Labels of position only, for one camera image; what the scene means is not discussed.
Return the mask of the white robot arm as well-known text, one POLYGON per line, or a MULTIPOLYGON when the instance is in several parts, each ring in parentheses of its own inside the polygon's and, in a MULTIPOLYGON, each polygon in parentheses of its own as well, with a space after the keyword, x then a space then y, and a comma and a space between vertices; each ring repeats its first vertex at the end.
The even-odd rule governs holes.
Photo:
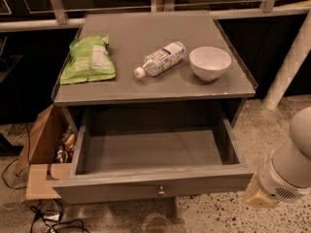
MULTIPOLYGON (((274 110, 311 50, 311 11, 302 23, 280 70, 263 99, 274 110)), ((295 114, 290 139, 259 164, 245 190, 245 202, 254 208, 274 209, 311 192, 311 108, 295 114)))

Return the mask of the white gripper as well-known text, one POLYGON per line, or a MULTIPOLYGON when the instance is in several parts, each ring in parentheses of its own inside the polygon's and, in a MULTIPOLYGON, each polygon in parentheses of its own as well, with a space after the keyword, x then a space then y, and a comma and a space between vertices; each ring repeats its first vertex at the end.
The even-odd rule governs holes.
POLYGON ((295 186, 277 173, 271 152, 261 162, 257 174, 253 174, 244 192, 244 202, 257 209, 275 209, 278 207, 276 200, 295 202, 310 192, 310 186, 295 186))

